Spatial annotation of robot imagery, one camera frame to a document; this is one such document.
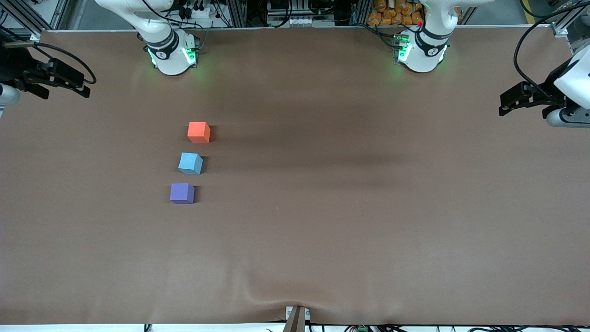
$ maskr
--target light blue cube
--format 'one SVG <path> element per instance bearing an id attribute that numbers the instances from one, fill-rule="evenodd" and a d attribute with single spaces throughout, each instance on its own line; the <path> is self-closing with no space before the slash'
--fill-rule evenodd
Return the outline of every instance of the light blue cube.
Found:
<path id="1" fill-rule="evenodd" d="M 198 154 L 183 152 L 178 169 L 184 174 L 200 174 L 203 167 L 203 158 Z"/>

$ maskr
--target blue cube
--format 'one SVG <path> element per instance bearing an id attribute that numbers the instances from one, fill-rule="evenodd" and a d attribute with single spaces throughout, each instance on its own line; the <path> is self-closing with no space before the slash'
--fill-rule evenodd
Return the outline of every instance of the blue cube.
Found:
<path id="1" fill-rule="evenodd" d="M 198 154 L 183 152 L 178 169 L 184 174 L 200 174 L 203 167 L 203 158 Z"/>
<path id="2" fill-rule="evenodd" d="M 190 183 L 173 183 L 170 187 L 170 201 L 176 204 L 195 202 L 195 187 Z"/>

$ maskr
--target metal bracket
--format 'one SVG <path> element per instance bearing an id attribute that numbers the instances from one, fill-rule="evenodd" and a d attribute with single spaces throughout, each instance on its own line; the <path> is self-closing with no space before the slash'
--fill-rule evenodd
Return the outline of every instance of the metal bracket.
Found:
<path id="1" fill-rule="evenodd" d="M 309 309 L 304 307 L 287 307 L 287 324 L 283 332 L 305 332 L 305 321 L 309 320 Z"/>
<path id="2" fill-rule="evenodd" d="M 553 30 L 553 36 L 555 36 L 555 38 L 567 38 L 568 37 L 568 29 L 567 28 L 559 29 L 555 25 L 555 22 L 551 22 L 551 30 Z"/>

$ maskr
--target cable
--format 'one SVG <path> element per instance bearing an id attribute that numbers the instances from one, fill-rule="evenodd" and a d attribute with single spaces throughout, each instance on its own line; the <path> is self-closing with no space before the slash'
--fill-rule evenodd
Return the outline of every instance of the cable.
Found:
<path id="1" fill-rule="evenodd" d="M 377 35 L 379 36 L 379 38 L 381 39 L 381 41 L 385 45 L 387 45 L 387 46 L 389 46 L 391 48 L 395 48 L 395 46 L 393 44 L 390 44 L 389 42 L 387 42 L 387 40 L 385 40 L 385 38 L 383 37 L 383 35 L 381 35 L 381 33 L 379 32 L 379 30 L 377 29 L 377 26 L 375 26 L 375 30 L 377 31 Z"/>
<path id="2" fill-rule="evenodd" d="M 389 37 L 389 38 L 391 38 L 391 37 L 393 37 L 393 36 L 394 36 L 394 35 L 386 34 L 386 33 L 384 33 L 384 32 L 379 32 L 379 31 L 377 31 L 377 29 L 376 29 L 376 28 L 375 28 L 375 30 L 373 30 L 373 29 L 371 29 L 371 27 L 370 27 L 370 26 L 368 26 L 368 25 L 366 25 L 366 24 L 363 24 L 363 23 L 354 23 L 353 25 L 358 25 L 359 27 L 363 27 L 363 28 L 365 28 L 365 29 L 369 30 L 371 33 L 374 33 L 374 34 L 380 34 L 380 35 L 382 35 L 382 36 L 384 36 L 384 37 Z"/>
<path id="3" fill-rule="evenodd" d="M 2 18 L 2 16 L 4 16 L 4 19 L 2 20 L 2 22 L 0 23 L 0 25 L 3 25 L 6 20 L 8 19 L 8 13 L 4 11 L 4 9 L 2 10 L 2 14 L 0 14 L 0 18 Z"/>
<path id="4" fill-rule="evenodd" d="M 164 17 L 164 16 L 162 16 L 160 13 L 156 12 L 156 11 L 155 11 L 155 10 L 154 10 L 154 9 L 153 9 L 153 8 L 152 8 L 152 7 L 151 7 L 149 4 L 148 4 L 148 2 L 147 2 L 146 0 L 142 0 L 142 2 L 143 2 L 143 4 L 145 4 L 145 5 L 146 5 L 146 7 L 147 7 L 147 8 L 148 8 L 148 9 L 149 9 L 149 10 L 150 10 L 152 13 L 156 14 L 156 16 L 157 16 L 157 17 L 159 17 L 159 18 L 163 18 L 163 19 L 165 19 L 167 22 L 174 22 L 174 23 L 180 24 L 181 26 L 182 26 L 182 24 L 184 24 L 184 22 L 182 22 L 182 21 L 177 21 L 177 20 L 175 20 L 175 19 L 172 19 L 172 18 L 168 18 L 168 17 Z M 191 24 L 193 24 L 193 25 L 195 26 L 195 28 L 196 28 L 196 27 L 199 27 L 200 29 L 203 29 L 203 27 L 202 27 L 200 24 L 197 24 L 196 22 L 193 22 L 193 23 L 191 23 Z"/>
<path id="5" fill-rule="evenodd" d="M 230 28 L 231 24 L 229 24 L 229 20 L 225 17 L 225 14 L 224 14 L 223 10 L 221 9 L 221 5 L 217 2 L 217 5 L 213 5 L 213 8 L 215 8 L 217 13 L 219 13 L 219 18 L 221 19 L 221 21 L 225 25 L 227 25 L 228 28 Z"/>
<path id="6" fill-rule="evenodd" d="M 264 5 L 264 0 L 260 0 L 258 2 L 258 8 L 257 8 L 258 19 L 260 20 L 260 22 L 262 23 L 263 26 L 268 27 L 267 20 L 265 18 L 263 18 L 263 12 L 264 12 L 264 8 L 262 8 L 263 5 Z"/>
<path id="7" fill-rule="evenodd" d="M 388 324 L 387 327 L 389 327 L 390 330 L 392 331 L 396 331 L 396 332 L 407 332 L 406 330 L 402 329 L 402 325 L 392 325 L 392 324 Z"/>
<path id="8" fill-rule="evenodd" d="M 200 45 L 199 45 L 199 50 L 200 50 L 200 49 L 202 49 L 202 48 L 205 46 L 205 42 L 206 42 L 206 40 L 207 40 L 207 36 L 209 35 L 209 30 L 211 30 L 211 28 L 208 28 L 208 29 L 205 31 L 205 36 L 203 37 L 203 42 L 202 42 L 202 43 L 200 43 Z"/>
<path id="9" fill-rule="evenodd" d="M 585 6 L 588 6 L 588 5 L 590 5 L 590 4 L 589 3 L 577 4 L 577 5 L 572 6 L 570 8 L 562 9 L 560 11 L 557 11 L 557 12 L 554 12 L 552 14 L 549 14 L 547 16 L 542 17 L 540 20 L 538 20 L 537 22 L 535 22 L 533 25 L 530 26 L 530 28 L 528 28 L 525 31 L 525 33 L 522 35 L 522 37 L 518 41 L 518 44 L 516 44 L 516 49 L 514 50 L 514 57 L 513 57 L 514 68 L 516 69 L 516 71 L 518 72 L 518 74 L 521 75 L 522 78 L 525 79 L 525 81 L 529 82 L 532 86 L 535 87 L 535 89 L 537 89 L 538 91 L 540 91 L 541 93 L 543 93 L 547 98 L 549 98 L 550 100 L 554 101 L 555 103 L 559 103 L 559 101 L 557 99 L 555 99 L 555 97 L 550 96 L 548 93 L 546 93 L 537 83 L 535 83 L 529 76 L 527 76 L 522 71 L 522 69 L 520 69 L 520 66 L 518 64 L 518 52 L 520 51 L 520 47 L 522 46 L 522 42 L 525 40 L 526 36 L 528 36 L 530 34 L 530 32 L 533 31 L 534 28 L 538 27 L 539 24 L 545 23 L 549 18 L 552 18 L 554 16 L 557 16 L 557 15 L 560 15 L 560 14 L 563 14 L 563 13 L 566 13 L 566 12 L 571 12 L 574 9 L 582 8 L 582 7 L 585 7 Z"/>
<path id="10" fill-rule="evenodd" d="M 409 28 L 407 25 L 404 25 L 404 24 L 400 24 L 400 25 L 401 25 L 402 27 L 404 27 L 404 28 L 406 28 L 406 29 L 408 29 L 408 30 L 412 31 L 412 32 L 413 32 L 413 33 L 415 33 L 415 34 L 417 34 L 418 32 L 420 32 L 420 28 L 418 28 L 416 31 L 414 31 L 414 30 L 410 29 L 410 28 Z"/>
<path id="11" fill-rule="evenodd" d="M 275 28 L 280 28 L 282 26 L 285 25 L 285 23 L 289 22 L 289 20 L 291 19 L 291 14 L 293 13 L 293 3 L 292 0 L 285 0 L 285 19 L 283 19 L 283 22 L 281 22 L 281 24 L 277 25 Z"/>
<path id="12" fill-rule="evenodd" d="M 314 9 L 312 6 L 312 3 L 314 3 L 314 0 L 308 0 L 307 1 L 307 8 L 314 14 L 316 15 L 328 15 L 334 12 L 334 4 L 335 2 L 332 3 L 332 7 L 330 7 L 328 10 L 322 12 L 321 9 L 319 7 L 317 7 L 317 9 Z"/>
<path id="13" fill-rule="evenodd" d="M 498 330 L 492 330 L 491 327 L 490 328 L 474 327 L 474 328 L 469 329 L 469 332 L 475 332 L 475 331 L 497 332 Z"/>
<path id="14" fill-rule="evenodd" d="M 19 35 L 17 35 L 16 33 L 10 31 L 10 29 L 7 29 L 3 26 L 0 25 L 0 29 L 4 32 L 7 32 L 9 35 L 11 35 L 13 38 L 15 38 L 16 40 L 20 40 L 20 41 L 29 41 L 28 39 L 21 37 Z M 48 58 L 52 58 L 51 55 L 49 55 L 47 52 L 45 52 L 44 50 L 40 49 L 39 47 L 35 46 L 34 47 L 39 53 L 43 54 L 44 56 L 48 57 Z"/>
<path id="15" fill-rule="evenodd" d="M 71 54 L 70 52 L 64 50 L 63 48 L 59 48 L 57 46 L 53 46 L 53 45 L 49 45 L 49 44 L 45 44 L 45 43 L 38 43 L 38 42 L 34 42 L 34 44 L 36 47 L 50 48 L 52 50 L 63 53 L 65 55 L 71 57 L 72 59 L 76 60 L 79 64 L 82 65 L 82 67 L 84 67 L 88 71 L 88 73 L 90 74 L 90 77 L 92 77 L 92 81 L 84 79 L 84 82 L 86 82 L 88 84 L 95 84 L 96 83 L 96 76 L 94 75 L 94 72 L 92 72 L 92 69 L 90 69 L 90 67 L 84 61 L 80 60 L 80 58 L 78 58 L 74 54 Z"/>
<path id="16" fill-rule="evenodd" d="M 530 16 L 532 16 L 532 17 L 537 17 L 537 18 L 543 17 L 543 15 L 538 15 L 538 14 L 535 14 L 535 13 L 533 13 L 532 11 L 530 11 L 530 10 L 529 10 L 529 9 L 528 9 L 528 8 L 525 6 L 525 3 L 524 3 L 522 0 L 519 0 L 519 1 L 520 1 L 520 6 L 522 7 L 522 9 L 524 9 L 524 11 L 525 11 L 527 14 L 529 14 Z"/>

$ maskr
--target orange cube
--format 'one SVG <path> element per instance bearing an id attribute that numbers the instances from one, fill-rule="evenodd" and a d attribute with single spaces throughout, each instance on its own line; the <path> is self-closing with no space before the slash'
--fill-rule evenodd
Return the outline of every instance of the orange cube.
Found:
<path id="1" fill-rule="evenodd" d="M 187 137 L 193 143 L 209 143 L 211 128 L 206 122 L 189 122 Z"/>

